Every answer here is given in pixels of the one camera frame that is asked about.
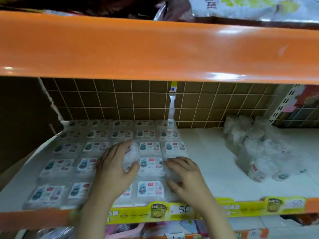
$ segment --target orange metal beam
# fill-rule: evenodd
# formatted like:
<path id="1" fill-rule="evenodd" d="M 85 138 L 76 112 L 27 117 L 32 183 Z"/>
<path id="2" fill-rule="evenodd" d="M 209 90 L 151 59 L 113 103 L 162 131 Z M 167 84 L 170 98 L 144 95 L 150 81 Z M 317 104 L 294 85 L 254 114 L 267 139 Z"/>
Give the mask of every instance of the orange metal beam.
<path id="1" fill-rule="evenodd" d="M 319 32 L 0 11 L 0 75 L 319 84 Z"/>

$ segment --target right hand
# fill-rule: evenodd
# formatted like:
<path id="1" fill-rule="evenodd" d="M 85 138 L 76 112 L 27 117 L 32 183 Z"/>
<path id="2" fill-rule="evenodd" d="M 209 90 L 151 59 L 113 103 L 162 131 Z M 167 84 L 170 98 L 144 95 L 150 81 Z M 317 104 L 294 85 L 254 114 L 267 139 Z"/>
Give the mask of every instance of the right hand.
<path id="1" fill-rule="evenodd" d="M 205 183 L 196 163 L 186 157 L 169 158 L 164 163 L 181 176 L 183 182 L 181 186 L 172 180 L 168 180 L 167 184 L 186 204 L 199 213 L 203 213 L 207 208 L 215 204 L 216 200 Z"/>

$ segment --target pink item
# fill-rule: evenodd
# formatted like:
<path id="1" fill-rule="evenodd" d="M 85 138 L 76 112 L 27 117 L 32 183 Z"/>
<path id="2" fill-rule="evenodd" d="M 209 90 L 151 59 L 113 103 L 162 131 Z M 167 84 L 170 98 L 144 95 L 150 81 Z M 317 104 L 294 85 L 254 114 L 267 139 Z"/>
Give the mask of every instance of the pink item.
<path id="1" fill-rule="evenodd" d="M 140 223 L 138 227 L 136 227 L 133 230 L 119 232 L 119 233 L 115 233 L 111 235 L 110 233 L 112 233 L 115 230 L 117 225 L 108 225 L 105 230 L 105 239 L 120 239 L 120 238 L 130 237 L 135 234 L 139 234 L 141 230 L 143 229 L 144 225 L 145 223 Z"/>

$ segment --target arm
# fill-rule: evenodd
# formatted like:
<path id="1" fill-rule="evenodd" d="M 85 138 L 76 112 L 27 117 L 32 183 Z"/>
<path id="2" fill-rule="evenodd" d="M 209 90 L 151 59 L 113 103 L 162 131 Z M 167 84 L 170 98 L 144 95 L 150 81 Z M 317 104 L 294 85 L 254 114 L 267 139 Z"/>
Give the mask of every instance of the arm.
<path id="1" fill-rule="evenodd" d="M 186 204 L 192 206 L 201 214 L 208 230 L 209 238 L 236 239 L 223 207 L 218 204 L 211 194 L 198 165 L 185 157 L 168 159 L 165 164 L 178 173 L 183 180 L 182 186 L 171 180 L 167 181 L 168 186 Z"/>
<path id="2" fill-rule="evenodd" d="M 116 144 L 98 161 L 91 194 L 82 209 L 77 239 L 105 237 L 105 223 L 114 201 L 129 188 L 139 170 L 138 163 L 128 172 L 123 170 L 123 157 L 131 142 Z"/>

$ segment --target shelf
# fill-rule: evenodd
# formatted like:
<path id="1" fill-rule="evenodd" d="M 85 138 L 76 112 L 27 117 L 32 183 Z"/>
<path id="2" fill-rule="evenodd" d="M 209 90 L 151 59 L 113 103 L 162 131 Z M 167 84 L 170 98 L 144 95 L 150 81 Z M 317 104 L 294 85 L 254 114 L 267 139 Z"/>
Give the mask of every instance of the shelf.
<path id="1" fill-rule="evenodd" d="M 318 31 L 7 11 L 0 28 L 0 76 L 319 83 Z"/>
<path id="2" fill-rule="evenodd" d="M 289 135 L 290 139 L 296 142 L 300 149 L 313 155 L 317 154 L 319 134 L 315 129 L 285 129 L 282 132 Z M 308 168 L 307 174 L 293 176 L 284 182 L 269 179 L 264 183 L 256 183 L 236 166 L 235 155 L 226 147 L 221 129 L 180 129 L 180 134 L 185 142 L 189 157 L 199 165 L 212 194 L 220 198 L 222 205 L 240 205 L 240 209 L 235 211 L 234 214 L 232 213 L 234 210 L 228 210 L 230 217 L 319 212 L 319 177 L 317 175 L 319 160 L 303 158 Z M 0 230 L 36 229 L 68 224 L 70 213 L 74 215 L 74 210 L 21 211 L 23 203 L 35 186 L 38 177 L 38 172 L 35 171 L 40 171 L 45 163 L 46 160 L 42 160 L 40 156 L 31 157 L 2 190 L 0 193 Z M 297 196 L 304 197 L 307 200 L 305 208 L 297 211 L 270 213 L 265 211 L 267 204 L 260 200 L 263 197 L 294 198 Z M 233 202 L 226 202 L 222 198 L 231 198 Z M 140 209 L 137 207 L 134 209 L 113 208 L 112 212 L 118 211 L 120 215 Z M 111 216 L 110 223 L 120 223 L 121 221 L 117 218 Z M 172 220 L 171 217 L 165 216 L 166 219 Z M 184 219 L 194 219 L 194 215 L 192 217 L 186 216 Z M 151 220 L 144 218 L 138 222 L 148 221 Z"/>

